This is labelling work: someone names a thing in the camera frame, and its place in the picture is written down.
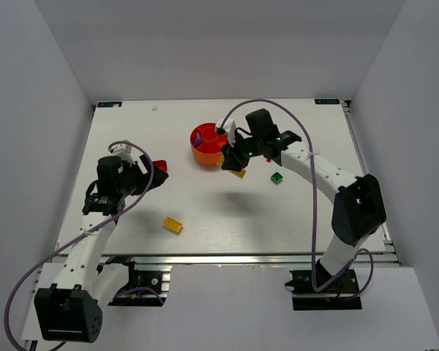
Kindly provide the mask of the red rounded lego brick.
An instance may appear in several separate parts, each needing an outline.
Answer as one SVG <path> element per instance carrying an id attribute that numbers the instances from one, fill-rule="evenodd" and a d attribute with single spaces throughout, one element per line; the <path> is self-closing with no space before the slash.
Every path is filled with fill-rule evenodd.
<path id="1" fill-rule="evenodd" d="M 163 172 L 167 172 L 168 171 L 168 164 L 165 160 L 161 159 L 161 160 L 156 160 L 153 161 L 153 164 L 156 168 L 158 168 L 159 170 L 163 171 Z"/>

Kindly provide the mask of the long yellow lego plate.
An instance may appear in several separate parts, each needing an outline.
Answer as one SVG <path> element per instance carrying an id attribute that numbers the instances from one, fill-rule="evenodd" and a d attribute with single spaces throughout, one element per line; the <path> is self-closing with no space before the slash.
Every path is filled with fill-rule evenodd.
<path id="1" fill-rule="evenodd" d="M 218 164 L 220 167 L 222 167 L 223 163 L 224 163 L 224 157 L 221 156 L 221 157 L 218 159 L 217 164 Z M 245 174 L 246 174 L 247 171 L 246 171 L 245 169 L 243 169 L 243 170 L 241 170 L 241 171 L 228 170 L 228 172 L 231 173 L 231 174 L 233 174 L 233 175 L 235 175 L 236 177 L 242 179 L 242 178 L 245 176 Z"/>

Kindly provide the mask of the green square lego brick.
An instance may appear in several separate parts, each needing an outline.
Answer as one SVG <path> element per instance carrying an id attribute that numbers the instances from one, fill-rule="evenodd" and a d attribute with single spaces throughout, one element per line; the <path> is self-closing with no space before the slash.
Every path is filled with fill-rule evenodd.
<path id="1" fill-rule="evenodd" d="M 275 172 L 271 175 L 270 179 L 275 185 L 277 185 L 283 181 L 283 175 L 279 172 Z"/>

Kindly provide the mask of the purple butterfly lego brick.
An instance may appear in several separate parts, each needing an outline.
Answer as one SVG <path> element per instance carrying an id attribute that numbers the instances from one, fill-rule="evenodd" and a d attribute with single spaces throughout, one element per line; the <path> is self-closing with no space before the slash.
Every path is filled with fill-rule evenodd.
<path id="1" fill-rule="evenodd" d="M 201 137 L 201 134 L 197 132 L 197 133 L 195 134 L 194 139 L 193 139 L 192 146 L 193 146 L 194 148 L 197 148 L 197 147 L 199 147 L 202 143 L 203 143 L 203 139 L 202 139 L 202 137 Z"/>

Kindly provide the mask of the yellow 2x3 lego brick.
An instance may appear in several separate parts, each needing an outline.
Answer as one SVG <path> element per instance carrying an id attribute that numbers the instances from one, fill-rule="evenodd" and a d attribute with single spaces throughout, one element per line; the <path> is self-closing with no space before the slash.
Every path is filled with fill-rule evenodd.
<path id="1" fill-rule="evenodd" d="M 183 224 L 170 216 L 165 217 L 162 225 L 165 229 L 175 234 L 179 234 L 183 229 Z"/>

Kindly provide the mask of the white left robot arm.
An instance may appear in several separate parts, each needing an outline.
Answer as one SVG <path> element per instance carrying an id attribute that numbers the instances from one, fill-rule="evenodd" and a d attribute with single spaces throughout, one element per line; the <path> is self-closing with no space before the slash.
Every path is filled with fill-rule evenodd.
<path id="1" fill-rule="evenodd" d="M 100 264 L 125 200 L 139 200 L 168 178 L 146 155 L 135 161 L 126 151 L 97 163 L 97 178 L 85 193 L 78 237 L 67 244 L 69 254 L 49 287 L 34 296 L 41 335 L 46 341 L 93 343 L 103 321 L 102 310 L 130 283 L 126 263 Z"/>

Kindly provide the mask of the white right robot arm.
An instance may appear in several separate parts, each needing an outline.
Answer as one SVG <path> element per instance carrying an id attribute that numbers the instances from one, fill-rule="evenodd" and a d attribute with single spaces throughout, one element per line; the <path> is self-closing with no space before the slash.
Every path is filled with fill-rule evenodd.
<path id="1" fill-rule="evenodd" d="M 322 193 L 333 205 L 334 235 L 321 258 L 312 261 L 313 288 L 321 291 L 349 268 L 361 245 L 386 222 L 380 184 L 371 174 L 355 175 L 332 164 L 295 132 L 279 131 L 266 109 L 249 113 L 246 121 L 245 135 L 231 118 L 215 125 L 216 133 L 227 138 L 223 170 L 240 172 L 251 158 L 262 156 L 307 180 L 313 194 Z"/>

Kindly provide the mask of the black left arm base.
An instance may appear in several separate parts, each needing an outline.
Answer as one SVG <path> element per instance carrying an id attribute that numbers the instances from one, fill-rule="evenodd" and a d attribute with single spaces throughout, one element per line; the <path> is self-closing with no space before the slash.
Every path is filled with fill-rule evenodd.
<path id="1" fill-rule="evenodd" d="M 109 257 L 104 263 L 99 263 L 98 275 L 101 276 L 108 266 L 114 264 L 122 264 L 128 278 L 116 292 L 116 297 L 110 300 L 109 306 L 161 307 L 164 304 L 164 272 L 141 270 L 134 257 L 122 255 Z"/>

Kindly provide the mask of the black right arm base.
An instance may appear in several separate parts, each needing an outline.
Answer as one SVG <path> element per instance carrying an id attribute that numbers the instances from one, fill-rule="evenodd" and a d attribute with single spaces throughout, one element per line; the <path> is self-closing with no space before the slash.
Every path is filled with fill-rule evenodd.
<path id="1" fill-rule="evenodd" d="M 291 292 L 294 311 L 362 310 L 361 298 L 350 298 L 359 293 L 359 283 L 353 269 L 320 292 L 312 288 L 311 270 L 291 271 L 290 281 L 285 283 L 285 288 Z"/>

